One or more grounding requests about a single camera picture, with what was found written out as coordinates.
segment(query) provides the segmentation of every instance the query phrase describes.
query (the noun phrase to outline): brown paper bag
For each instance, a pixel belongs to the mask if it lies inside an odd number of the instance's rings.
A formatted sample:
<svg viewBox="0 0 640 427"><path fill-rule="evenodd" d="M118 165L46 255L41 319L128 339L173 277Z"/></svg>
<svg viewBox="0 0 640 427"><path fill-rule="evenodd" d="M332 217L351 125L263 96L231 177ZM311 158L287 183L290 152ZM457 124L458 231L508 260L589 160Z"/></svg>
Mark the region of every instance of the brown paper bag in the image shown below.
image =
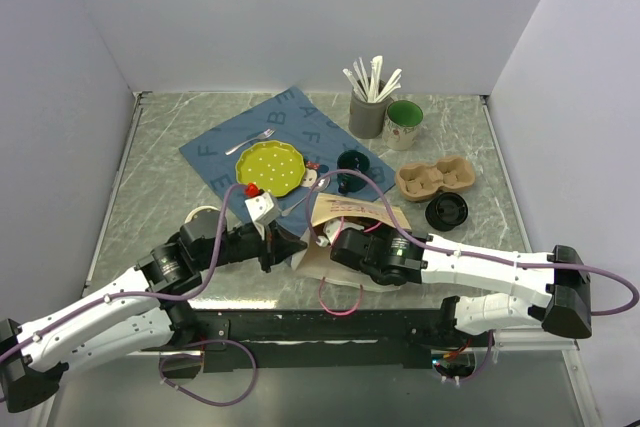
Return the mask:
<svg viewBox="0 0 640 427"><path fill-rule="evenodd" d="M405 230L411 230L402 210L397 207L392 207L392 210L400 226ZM382 203L367 202L331 194L318 194L311 215L312 225L317 227L331 219L339 219L340 217L364 217L393 226L393 222L391 222L389 214L387 214L387 210ZM295 254L291 259L291 268L296 275L318 280L322 280L324 277L326 282L349 285L356 288L362 285L365 290L371 292L388 292L400 288L395 285L376 284L368 275L334 262L329 258L331 246L318 246L310 238L308 230L301 239L307 242L309 247Z"/></svg>

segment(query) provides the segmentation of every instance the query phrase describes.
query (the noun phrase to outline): silver fork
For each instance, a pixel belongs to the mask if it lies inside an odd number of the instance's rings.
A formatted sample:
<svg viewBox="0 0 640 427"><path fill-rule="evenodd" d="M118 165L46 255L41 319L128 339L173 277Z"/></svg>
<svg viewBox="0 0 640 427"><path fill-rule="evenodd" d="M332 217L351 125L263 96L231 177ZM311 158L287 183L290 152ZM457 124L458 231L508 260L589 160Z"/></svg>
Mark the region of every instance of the silver fork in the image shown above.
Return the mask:
<svg viewBox="0 0 640 427"><path fill-rule="evenodd" d="M254 137L253 139L249 139L249 140L245 140L244 142L240 142L238 145L236 145L235 147L231 147L229 150L227 150L225 152L226 155L231 155L233 154L236 150L238 150L240 147L242 147L245 144L248 144L249 142L251 142L252 140L265 140L268 139L269 137L271 137L275 132L275 129L267 129L265 130L263 133L261 133L260 135L258 135L257 137Z"/></svg>

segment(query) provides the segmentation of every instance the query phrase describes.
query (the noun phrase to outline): white backdrop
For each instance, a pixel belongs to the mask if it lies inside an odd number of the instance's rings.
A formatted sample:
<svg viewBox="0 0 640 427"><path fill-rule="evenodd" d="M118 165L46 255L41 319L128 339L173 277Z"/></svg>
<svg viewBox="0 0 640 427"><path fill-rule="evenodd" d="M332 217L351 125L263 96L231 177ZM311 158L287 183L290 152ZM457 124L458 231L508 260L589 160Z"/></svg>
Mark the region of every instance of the white backdrop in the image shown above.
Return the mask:
<svg viewBox="0 0 640 427"><path fill-rule="evenodd" d="M80 0L0 0L0 99L0 319L23 323L82 292L133 96Z"/></svg>
<svg viewBox="0 0 640 427"><path fill-rule="evenodd" d="M347 91L383 54L407 92L484 94L538 1L84 0L134 91Z"/></svg>
<svg viewBox="0 0 640 427"><path fill-rule="evenodd" d="M640 285L640 0L541 0L491 95L532 243ZM629 299L593 280L594 309ZM640 418L640 308L581 342L604 425Z"/></svg>

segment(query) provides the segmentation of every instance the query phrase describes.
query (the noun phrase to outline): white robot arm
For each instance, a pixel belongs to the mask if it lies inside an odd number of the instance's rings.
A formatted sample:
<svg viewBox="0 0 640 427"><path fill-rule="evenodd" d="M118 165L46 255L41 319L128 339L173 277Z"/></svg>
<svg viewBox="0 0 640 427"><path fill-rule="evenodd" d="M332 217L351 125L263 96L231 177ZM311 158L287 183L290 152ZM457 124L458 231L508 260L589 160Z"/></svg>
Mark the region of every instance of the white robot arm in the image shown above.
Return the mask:
<svg viewBox="0 0 640 427"><path fill-rule="evenodd" d="M246 205L253 222L223 231L216 265L258 258L269 272L271 265L306 248L304 242L280 231L274 221L279 209L270 194L249 199ZM199 212L135 267L59 312L22 325L9 319L0 322L0 386L9 411L26 410L49 398L65 372L68 381L130 352L180 348L191 341L196 322L188 302L126 293L183 295L197 288L211 261L218 219L217 211ZM497 292L445 299L443 329L478 335L490 329L541 325L565 337L591 335L588 276L559 275L561 265L558 269L520 266L581 263L573 249L520 254L463 246L438 236L423 239L440 249L499 256L508 261L502 265L420 249L388 227L372 233L347 228L332 240L333 260L380 284L448 283Z"/></svg>
<svg viewBox="0 0 640 427"><path fill-rule="evenodd" d="M387 226L371 233L346 228L331 246L331 259L369 275L381 285L444 283L489 291L482 297L443 301L450 326L470 335L506 327L541 326L561 337L591 337L590 277L562 269L563 263L582 265L571 247L556 246L553 252L530 254L458 244L437 235L421 240L431 249L410 243ZM549 268L527 267L532 264Z"/></svg>

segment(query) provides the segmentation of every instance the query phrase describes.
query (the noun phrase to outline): yellow scalloped plate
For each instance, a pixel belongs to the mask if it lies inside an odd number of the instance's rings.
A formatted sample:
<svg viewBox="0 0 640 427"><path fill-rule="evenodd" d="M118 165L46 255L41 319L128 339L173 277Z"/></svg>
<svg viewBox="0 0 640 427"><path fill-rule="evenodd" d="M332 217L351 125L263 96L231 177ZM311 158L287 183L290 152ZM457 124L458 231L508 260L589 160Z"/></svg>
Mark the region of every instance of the yellow scalloped plate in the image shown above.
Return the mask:
<svg viewBox="0 0 640 427"><path fill-rule="evenodd" d="M236 164L238 182L253 182L276 197L284 197L298 187L305 172L302 154L293 145L279 140L252 145Z"/></svg>

